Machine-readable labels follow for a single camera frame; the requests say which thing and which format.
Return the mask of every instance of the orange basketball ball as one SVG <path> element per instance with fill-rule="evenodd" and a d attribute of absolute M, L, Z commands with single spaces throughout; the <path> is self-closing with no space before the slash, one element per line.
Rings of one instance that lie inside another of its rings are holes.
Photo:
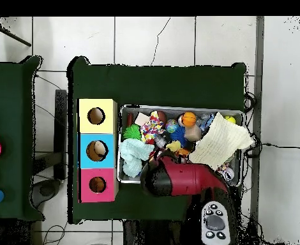
<path fill-rule="evenodd" d="M 182 117 L 182 123 L 186 127 L 192 127 L 195 124 L 195 121 L 197 120 L 197 117 L 192 112 L 186 112 L 184 113 Z"/>

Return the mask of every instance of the pink block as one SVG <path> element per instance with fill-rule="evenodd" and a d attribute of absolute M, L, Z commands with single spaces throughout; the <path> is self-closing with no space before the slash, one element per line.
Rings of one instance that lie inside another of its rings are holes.
<path fill-rule="evenodd" d="M 93 177 L 102 177 L 105 182 L 105 190 L 102 193 L 91 191 L 89 183 Z M 112 202 L 116 196 L 116 178 L 113 168 L 105 169 L 81 169 L 81 201 L 90 202 Z"/>

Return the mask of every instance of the circular hole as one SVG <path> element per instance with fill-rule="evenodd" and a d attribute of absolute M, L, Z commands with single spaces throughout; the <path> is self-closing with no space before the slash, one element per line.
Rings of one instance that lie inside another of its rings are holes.
<path fill-rule="evenodd" d="M 108 153 L 108 148 L 104 142 L 92 141 L 86 148 L 87 157 L 91 161 L 103 161 Z"/>
<path fill-rule="evenodd" d="M 99 107 L 92 108 L 87 113 L 87 119 L 91 124 L 100 125 L 105 120 L 105 113 Z"/>
<path fill-rule="evenodd" d="M 94 193 L 102 193 L 106 189 L 106 181 L 102 177 L 93 177 L 90 179 L 89 187 Z"/>

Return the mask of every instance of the metal tray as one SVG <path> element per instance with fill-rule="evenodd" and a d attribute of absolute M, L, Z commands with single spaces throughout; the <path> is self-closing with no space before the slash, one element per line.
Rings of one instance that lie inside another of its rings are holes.
<path fill-rule="evenodd" d="M 153 111 L 164 111 L 167 120 L 168 119 L 177 119 L 182 113 L 184 112 L 193 112 L 196 116 L 201 116 L 202 114 L 210 114 L 213 112 L 219 112 L 222 116 L 231 115 L 235 118 L 236 124 L 239 126 L 245 126 L 245 118 L 244 113 L 241 111 L 236 110 L 214 110 L 214 109 L 201 109 L 201 108 L 183 108 L 183 107 L 159 107 L 159 106 L 147 106 L 147 105 L 124 105 L 121 107 L 119 111 L 119 136 L 118 136 L 118 145 L 123 141 L 122 132 L 126 128 L 127 116 L 128 113 L 132 113 L 134 119 L 136 118 L 139 112 L 150 115 Z M 139 176 L 136 177 L 129 177 L 125 175 L 123 172 L 123 164 L 124 160 L 121 158 L 120 152 L 118 150 L 118 157 L 117 157 L 117 178 L 118 181 L 122 183 L 135 183 L 140 184 Z M 236 151 L 236 158 L 232 160 L 230 163 L 230 168 L 234 171 L 234 178 L 230 182 L 232 186 L 239 186 L 242 180 L 242 151 Z"/>

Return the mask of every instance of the wooden box with holes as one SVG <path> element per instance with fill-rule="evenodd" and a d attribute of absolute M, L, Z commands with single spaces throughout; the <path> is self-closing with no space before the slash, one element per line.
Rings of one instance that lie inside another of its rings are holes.
<path fill-rule="evenodd" d="M 78 99 L 79 202 L 112 202 L 118 192 L 116 170 L 117 103 Z"/>

